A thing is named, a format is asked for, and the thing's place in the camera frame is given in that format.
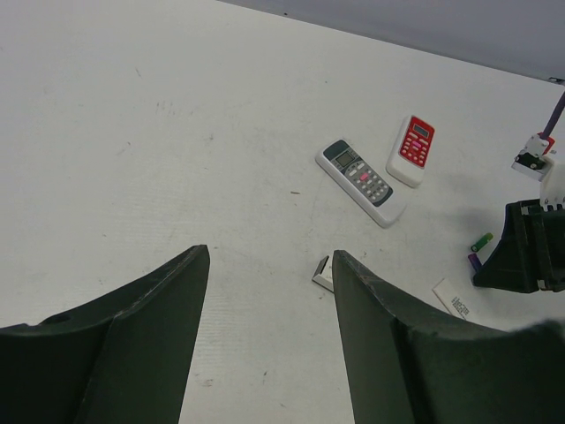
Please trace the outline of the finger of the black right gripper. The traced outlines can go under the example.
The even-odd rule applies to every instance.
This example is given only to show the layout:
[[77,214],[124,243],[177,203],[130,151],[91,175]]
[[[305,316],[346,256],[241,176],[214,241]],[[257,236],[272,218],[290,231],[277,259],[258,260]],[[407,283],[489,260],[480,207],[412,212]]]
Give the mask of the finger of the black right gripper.
[[545,210],[538,201],[509,203],[501,240],[472,283],[509,292],[562,292],[564,208]]

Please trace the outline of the purple battery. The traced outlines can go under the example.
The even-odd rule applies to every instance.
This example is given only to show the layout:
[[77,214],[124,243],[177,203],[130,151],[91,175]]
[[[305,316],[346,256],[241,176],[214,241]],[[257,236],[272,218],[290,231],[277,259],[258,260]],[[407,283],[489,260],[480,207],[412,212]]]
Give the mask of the purple battery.
[[467,256],[469,263],[471,264],[473,270],[475,272],[479,272],[482,268],[482,262],[480,261],[479,257],[476,253],[471,253]]

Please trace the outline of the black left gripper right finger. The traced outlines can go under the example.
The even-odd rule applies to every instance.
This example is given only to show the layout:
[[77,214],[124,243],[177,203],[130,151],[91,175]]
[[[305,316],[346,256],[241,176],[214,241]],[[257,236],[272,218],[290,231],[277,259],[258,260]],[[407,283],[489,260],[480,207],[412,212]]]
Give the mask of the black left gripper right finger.
[[343,250],[335,306],[357,423],[561,423],[564,325],[510,332],[456,318]]

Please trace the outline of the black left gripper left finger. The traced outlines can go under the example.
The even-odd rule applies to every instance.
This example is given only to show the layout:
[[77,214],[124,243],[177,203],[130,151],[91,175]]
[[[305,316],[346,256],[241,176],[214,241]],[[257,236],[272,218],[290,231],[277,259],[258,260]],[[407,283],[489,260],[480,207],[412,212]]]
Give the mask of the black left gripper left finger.
[[1,331],[4,423],[176,423],[209,274],[206,246],[36,325]]

